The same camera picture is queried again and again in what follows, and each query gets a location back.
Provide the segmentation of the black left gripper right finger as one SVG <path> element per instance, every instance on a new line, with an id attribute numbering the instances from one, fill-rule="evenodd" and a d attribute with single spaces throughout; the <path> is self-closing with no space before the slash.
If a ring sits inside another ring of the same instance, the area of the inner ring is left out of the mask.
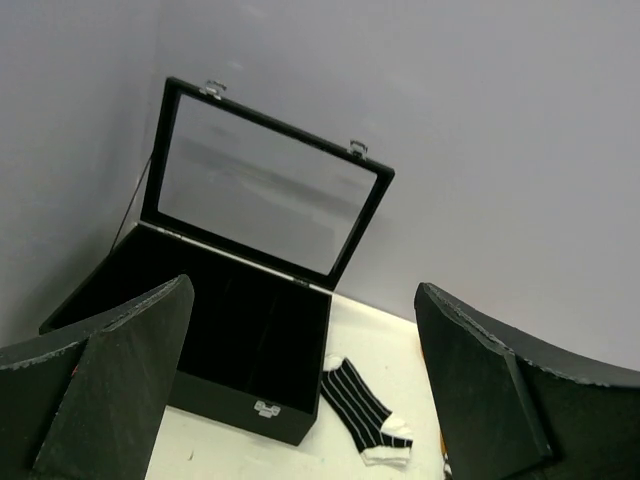
<path id="1" fill-rule="evenodd" d="M 638 478 L 638 371 L 554 346 L 431 283 L 414 308 L 448 478 Z"/>

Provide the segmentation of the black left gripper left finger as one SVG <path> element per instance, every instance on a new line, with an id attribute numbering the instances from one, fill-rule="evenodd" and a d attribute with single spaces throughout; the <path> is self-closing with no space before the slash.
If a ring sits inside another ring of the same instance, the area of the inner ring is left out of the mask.
<path id="1" fill-rule="evenodd" d="M 2 478 L 144 478 L 194 297 L 179 275 L 2 348 Z"/>

